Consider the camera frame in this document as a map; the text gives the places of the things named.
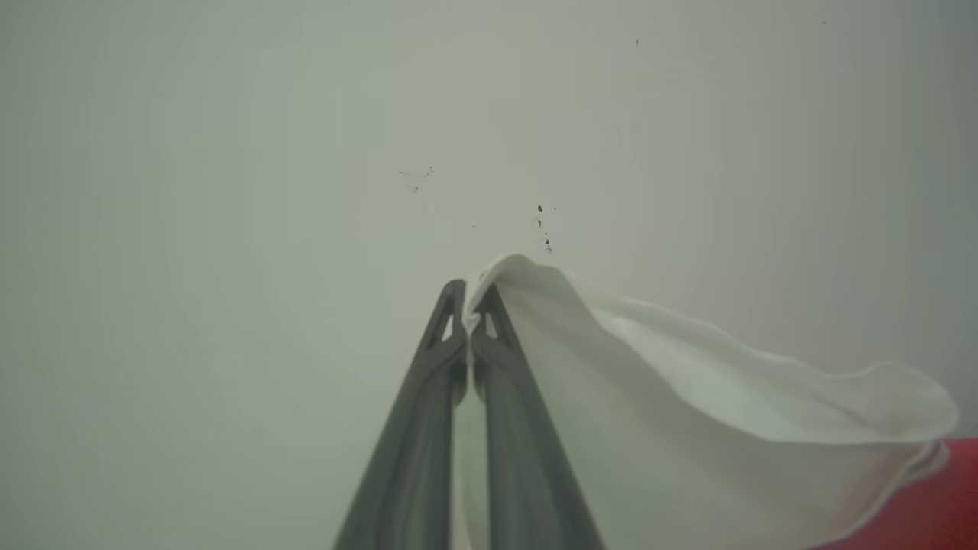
red object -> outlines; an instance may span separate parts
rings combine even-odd
[[[946,441],[951,457],[898,491],[851,537],[820,550],[978,550],[978,438]]]

cloth fold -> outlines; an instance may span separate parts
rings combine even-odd
[[[496,284],[609,549],[812,548],[940,469],[957,409],[896,363],[831,375],[522,255]],[[484,415],[459,413],[467,530],[488,549]]]

white cloth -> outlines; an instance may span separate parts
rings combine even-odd
[[[895,363],[831,375],[522,255],[496,283],[607,548],[788,550],[846,536],[943,465],[948,393]],[[485,427],[467,393],[458,466],[487,550]]]

white fabric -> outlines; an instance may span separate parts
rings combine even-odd
[[[830,375],[522,255],[467,281],[467,330],[496,283],[609,549],[811,548],[939,469],[948,393],[895,363]],[[467,393],[459,462],[487,549],[485,429]]]

white backdrop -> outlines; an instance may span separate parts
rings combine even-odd
[[[978,435],[976,59],[968,0],[8,0],[0,546],[329,547],[501,252]]]

